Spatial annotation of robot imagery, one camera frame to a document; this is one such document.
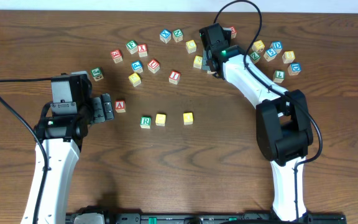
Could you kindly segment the green R block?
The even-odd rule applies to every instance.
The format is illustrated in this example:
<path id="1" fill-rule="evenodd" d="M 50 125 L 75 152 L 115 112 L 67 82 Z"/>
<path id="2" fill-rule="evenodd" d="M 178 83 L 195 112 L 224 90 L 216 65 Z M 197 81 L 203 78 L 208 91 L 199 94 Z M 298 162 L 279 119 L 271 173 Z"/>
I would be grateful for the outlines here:
<path id="1" fill-rule="evenodd" d="M 140 120 L 140 127 L 144 129 L 150 129 L 152 123 L 151 117 L 142 116 Z"/>

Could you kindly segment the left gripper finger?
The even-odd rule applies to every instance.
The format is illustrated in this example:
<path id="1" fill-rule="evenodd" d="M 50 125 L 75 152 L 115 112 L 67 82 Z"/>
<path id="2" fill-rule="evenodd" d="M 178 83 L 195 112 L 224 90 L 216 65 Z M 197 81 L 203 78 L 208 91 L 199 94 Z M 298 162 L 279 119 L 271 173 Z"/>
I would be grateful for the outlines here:
<path id="1" fill-rule="evenodd" d="M 103 111 L 105 120 L 114 119 L 114 111 L 112 108 L 111 96 L 108 93 L 101 95 L 101 101 L 103 103 Z"/>
<path id="2" fill-rule="evenodd" d="M 93 124 L 103 123 L 105 122 L 104 110 L 102 106 L 102 101 L 100 97 L 92 98 L 92 106 L 93 106 Z"/>

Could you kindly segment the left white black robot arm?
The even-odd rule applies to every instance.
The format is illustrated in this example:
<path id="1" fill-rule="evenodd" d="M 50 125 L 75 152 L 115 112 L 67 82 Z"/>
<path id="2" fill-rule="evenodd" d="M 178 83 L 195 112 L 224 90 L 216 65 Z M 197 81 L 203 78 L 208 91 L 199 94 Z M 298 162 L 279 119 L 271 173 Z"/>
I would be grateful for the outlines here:
<path id="1" fill-rule="evenodd" d="M 65 222 L 71 179 L 88 128 L 114 119 L 110 95 L 92 97 L 86 71 L 53 77 L 51 89 L 52 100 L 34 128 L 35 172 L 22 223 Z"/>

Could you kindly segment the yellow block O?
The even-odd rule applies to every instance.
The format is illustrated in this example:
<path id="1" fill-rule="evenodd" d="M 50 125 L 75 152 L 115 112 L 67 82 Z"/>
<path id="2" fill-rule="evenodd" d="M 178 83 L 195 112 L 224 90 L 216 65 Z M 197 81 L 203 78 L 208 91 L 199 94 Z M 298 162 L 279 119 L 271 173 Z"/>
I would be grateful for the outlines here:
<path id="1" fill-rule="evenodd" d="M 193 113 L 192 112 L 184 113 L 183 114 L 183 122 L 184 122 L 184 125 L 193 124 L 193 122 L 194 122 Z"/>
<path id="2" fill-rule="evenodd" d="M 155 117 L 155 124 L 157 126 L 165 126 L 166 124 L 166 115 L 165 114 L 160 114 L 160 113 L 157 113 L 156 114 L 156 117 Z"/>

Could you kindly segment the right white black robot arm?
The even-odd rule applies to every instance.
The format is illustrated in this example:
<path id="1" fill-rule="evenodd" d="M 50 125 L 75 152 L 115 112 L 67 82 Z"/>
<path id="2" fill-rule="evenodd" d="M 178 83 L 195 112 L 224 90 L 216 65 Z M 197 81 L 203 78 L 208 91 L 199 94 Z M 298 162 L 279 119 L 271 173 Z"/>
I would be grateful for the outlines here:
<path id="1" fill-rule="evenodd" d="M 229 29 L 215 23 L 199 33 L 203 68 L 234 85 L 256 110 L 257 144 L 272 167 L 275 215 L 281 221 L 301 218 L 306 214 L 303 162 L 313 143 L 304 94 L 287 91 L 266 77 L 242 48 L 230 44 Z"/>

